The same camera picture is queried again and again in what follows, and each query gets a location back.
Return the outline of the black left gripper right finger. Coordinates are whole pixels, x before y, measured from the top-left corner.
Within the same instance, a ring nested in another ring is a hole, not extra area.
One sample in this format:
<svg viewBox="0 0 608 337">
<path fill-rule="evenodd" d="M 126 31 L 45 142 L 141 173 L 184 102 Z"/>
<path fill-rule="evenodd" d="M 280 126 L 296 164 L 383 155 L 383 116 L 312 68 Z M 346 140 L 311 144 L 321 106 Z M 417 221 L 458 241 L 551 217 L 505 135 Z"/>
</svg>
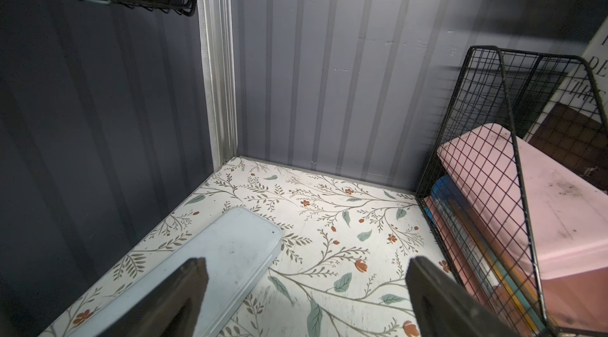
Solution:
<svg viewBox="0 0 608 337">
<path fill-rule="evenodd" d="M 410 259 L 405 281 L 422 336 L 517 335 L 424 256 Z"/>
</svg>

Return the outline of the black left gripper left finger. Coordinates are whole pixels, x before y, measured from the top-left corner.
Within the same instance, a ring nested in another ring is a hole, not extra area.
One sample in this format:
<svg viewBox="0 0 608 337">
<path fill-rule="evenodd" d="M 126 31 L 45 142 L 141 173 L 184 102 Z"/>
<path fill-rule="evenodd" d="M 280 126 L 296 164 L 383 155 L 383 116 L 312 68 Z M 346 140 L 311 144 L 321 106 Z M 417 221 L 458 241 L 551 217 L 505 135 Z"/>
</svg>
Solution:
<svg viewBox="0 0 608 337">
<path fill-rule="evenodd" d="M 188 259 L 101 335 L 193 336 L 208 281 L 206 259 Z"/>
</svg>

